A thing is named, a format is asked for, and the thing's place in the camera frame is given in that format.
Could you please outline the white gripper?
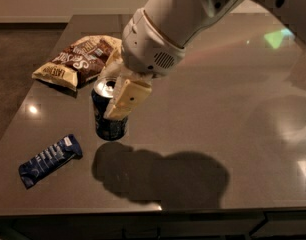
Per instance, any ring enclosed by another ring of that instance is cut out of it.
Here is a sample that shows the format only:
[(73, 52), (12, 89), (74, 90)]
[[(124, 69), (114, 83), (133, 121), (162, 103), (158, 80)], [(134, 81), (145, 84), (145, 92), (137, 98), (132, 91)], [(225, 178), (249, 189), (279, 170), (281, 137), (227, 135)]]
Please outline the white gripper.
[[(164, 77), (184, 58), (185, 52), (185, 48), (178, 48), (163, 37), (150, 22), (145, 10), (140, 8), (123, 30), (123, 60), (116, 59), (110, 62), (102, 69), (99, 77), (117, 78), (124, 64), (137, 73), (152, 74), (154, 78)], [(126, 118), (151, 92), (152, 86), (148, 83), (119, 79), (104, 118)]]

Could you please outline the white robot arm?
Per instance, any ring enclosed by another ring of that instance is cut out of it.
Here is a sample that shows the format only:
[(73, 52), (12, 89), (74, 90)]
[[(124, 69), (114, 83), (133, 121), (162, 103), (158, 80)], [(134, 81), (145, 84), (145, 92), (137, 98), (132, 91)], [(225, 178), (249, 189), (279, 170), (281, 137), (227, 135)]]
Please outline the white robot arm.
[[(186, 46), (243, 0), (148, 0), (122, 33), (121, 59), (107, 66), (114, 76), (113, 98), (104, 117), (122, 120), (151, 93), (151, 81), (167, 75)], [(251, 0), (277, 18), (306, 46), (306, 0)]]

